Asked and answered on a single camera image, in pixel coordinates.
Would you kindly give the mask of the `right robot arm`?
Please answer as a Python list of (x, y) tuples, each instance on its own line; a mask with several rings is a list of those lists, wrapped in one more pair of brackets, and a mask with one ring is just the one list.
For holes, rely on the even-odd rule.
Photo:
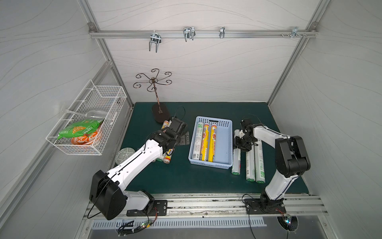
[(289, 136), (261, 124), (249, 124), (234, 131), (234, 149), (249, 152), (251, 146), (266, 143), (275, 149), (276, 171), (260, 197), (264, 210), (282, 204), (290, 186), (310, 170), (311, 164), (300, 136)]

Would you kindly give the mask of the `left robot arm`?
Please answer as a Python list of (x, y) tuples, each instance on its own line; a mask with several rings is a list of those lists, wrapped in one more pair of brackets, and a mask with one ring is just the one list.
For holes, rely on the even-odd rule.
[(149, 213), (154, 197), (144, 190), (126, 191), (131, 181), (153, 160), (179, 144), (186, 124), (170, 126), (148, 136), (144, 145), (130, 158), (108, 172), (93, 175), (90, 201), (107, 220), (117, 217), (124, 209)]

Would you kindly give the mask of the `light blue plastic basket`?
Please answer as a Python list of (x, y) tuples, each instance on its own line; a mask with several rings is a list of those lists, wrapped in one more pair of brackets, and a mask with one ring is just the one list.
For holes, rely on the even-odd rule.
[(197, 116), (189, 152), (189, 162), (194, 165), (220, 169), (232, 167), (232, 121)]

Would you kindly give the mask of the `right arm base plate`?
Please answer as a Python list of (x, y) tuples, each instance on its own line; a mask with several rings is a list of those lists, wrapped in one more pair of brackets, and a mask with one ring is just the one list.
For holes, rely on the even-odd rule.
[(243, 199), (246, 214), (260, 215), (260, 214), (286, 214), (283, 199), (269, 200), (269, 199)]

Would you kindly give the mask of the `metal hook right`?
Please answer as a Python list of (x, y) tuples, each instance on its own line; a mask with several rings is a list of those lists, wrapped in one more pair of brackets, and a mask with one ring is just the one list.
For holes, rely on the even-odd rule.
[(293, 39), (293, 38), (305, 38), (305, 37), (307, 37), (306, 34), (300, 33), (298, 31), (298, 27), (295, 27), (294, 29), (292, 29), (290, 33), (288, 33), (288, 34), (280, 34), (280, 36), (283, 37), (283, 38), (287, 37), (289, 39)]

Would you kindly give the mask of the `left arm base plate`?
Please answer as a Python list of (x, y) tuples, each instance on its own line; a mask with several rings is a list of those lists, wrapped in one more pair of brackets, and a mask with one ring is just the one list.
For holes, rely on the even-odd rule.
[(127, 210), (126, 215), (128, 217), (166, 216), (167, 206), (167, 200), (151, 200), (143, 210)]

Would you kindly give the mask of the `brown metal hook stand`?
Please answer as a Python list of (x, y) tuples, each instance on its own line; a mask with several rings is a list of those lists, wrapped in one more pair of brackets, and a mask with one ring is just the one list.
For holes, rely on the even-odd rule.
[(164, 73), (164, 77), (162, 77), (161, 79), (158, 78), (160, 74), (160, 69), (153, 68), (150, 72), (153, 73), (152, 77), (147, 76), (145, 73), (138, 73), (135, 76), (135, 78), (145, 79), (145, 81), (135, 82), (133, 84), (133, 88), (139, 89), (144, 84), (148, 85), (148, 87), (146, 88), (147, 92), (154, 93), (156, 97), (156, 103), (151, 108), (154, 120), (158, 123), (163, 123), (164, 121), (169, 120), (171, 116), (167, 106), (164, 103), (160, 102), (158, 96), (158, 86), (171, 85), (173, 81), (169, 78), (172, 76), (172, 72), (166, 71)]

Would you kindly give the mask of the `double metal hook middle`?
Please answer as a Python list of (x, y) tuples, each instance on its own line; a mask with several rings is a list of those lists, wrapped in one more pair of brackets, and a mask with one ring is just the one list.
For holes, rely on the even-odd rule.
[(194, 40), (194, 37), (196, 35), (196, 30), (192, 26), (185, 27), (183, 29), (183, 35), (185, 42), (187, 42), (189, 39)]

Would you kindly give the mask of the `single metal hook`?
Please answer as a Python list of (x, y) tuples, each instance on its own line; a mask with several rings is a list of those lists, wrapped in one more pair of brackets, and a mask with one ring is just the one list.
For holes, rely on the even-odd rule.
[(224, 39), (224, 37), (225, 37), (225, 27), (222, 26), (219, 30), (219, 38)]

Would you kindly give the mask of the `aluminium top rail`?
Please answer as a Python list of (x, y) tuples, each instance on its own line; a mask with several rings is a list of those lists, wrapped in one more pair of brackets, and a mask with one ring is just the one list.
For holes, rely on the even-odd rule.
[[(307, 35), (307, 38), (316, 37), (319, 32), (311, 30), (298, 30), (300, 33)], [(152, 33), (158, 33), (162, 39), (184, 39), (182, 30), (100, 30), (91, 32), (93, 39), (146, 39), (150, 38)], [(283, 38), (280, 34), (288, 34), (288, 30), (225, 30), (224, 38)], [(194, 39), (220, 39), (219, 29), (215, 30), (197, 30)]]

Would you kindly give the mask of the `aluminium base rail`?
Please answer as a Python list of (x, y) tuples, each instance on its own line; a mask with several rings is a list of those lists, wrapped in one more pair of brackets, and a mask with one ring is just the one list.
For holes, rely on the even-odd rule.
[[(246, 214), (246, 198), (260, 198), (260, 194), (244, 193), (191, 193), (153, 194), (158, 200), (167, 200), (168, 218), (243, 217)], [(293, 216), (329, 215), (320, 196), (286, 194), (284, 208)]]

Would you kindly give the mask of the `green snack bag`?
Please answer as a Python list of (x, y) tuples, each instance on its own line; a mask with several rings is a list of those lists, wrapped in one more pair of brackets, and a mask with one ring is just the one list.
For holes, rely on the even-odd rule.
[(85, 119), (75, 122), (59, 131), (57, 139), (89, 136), (94, 133), (102, 123), (103, 119)]

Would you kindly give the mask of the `double metal hook left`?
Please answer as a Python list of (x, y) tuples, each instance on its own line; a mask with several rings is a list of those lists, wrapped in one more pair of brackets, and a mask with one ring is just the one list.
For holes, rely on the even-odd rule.
[(155, 52), (158, 52), (159, 44), (162, 42), (162, 37), (158, 33), (154, 32), (150, 35), (149, 41), (149, 51), (152, 50), (153, 45), (155, 46)]

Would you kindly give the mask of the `orange snack bag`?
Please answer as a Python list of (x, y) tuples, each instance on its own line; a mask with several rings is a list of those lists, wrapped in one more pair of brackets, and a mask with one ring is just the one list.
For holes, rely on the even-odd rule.
[(97, 129), (95, 132), (93, 132), (92, 134), (90, 134), (88, 136), (84, 135), (84, 136), (72, 138), (71, 144), (73, 144), (73, 145), (90, 145), (93, 142), (95, 142), (95, 140), (99, 137), (100, 137), (100, 133), (99, 133), (99, 129)]

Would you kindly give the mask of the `white green wrap roll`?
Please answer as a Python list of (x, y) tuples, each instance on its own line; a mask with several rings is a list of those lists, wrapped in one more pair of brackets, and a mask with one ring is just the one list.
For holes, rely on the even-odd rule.
[(255, 176), (256, 182), (263, 184), (265, 183), (265, 167), (263, 159), (263, 147), (262, 141), (257, 140), (254, 145), (255, 150)]
[(202, 145), (202, 138), (203, 138), (203, 127), (204, 127), (204, 124), (202, 122), (198, 122), (197, 129), (195, 131), (195, 140), (194, 140), (194, 147), (193, 147), (193, 154), (192, 154), (193, 160), (200, 159), (201, 145)]
[(254, 146), (246, 152), (246, 180), (249, 182), (256, 181)]
[(156, 160), (159, 161), (159, 162), (163, 162), (164, 159), (166, 158), (166, 156), (167, 156), (167, 153), (165, 152), (160, 157), (158, 157)]
[(232, 168), (231, 168), (231, 173), (233, 175), (240, 175), (241, 172), (241, 150), (237, 146), (237, 137), (239, 137), (240, 130), (236, 129), (234, 131), (234, 136), (233, 136), (233, 162), (232, 162)]

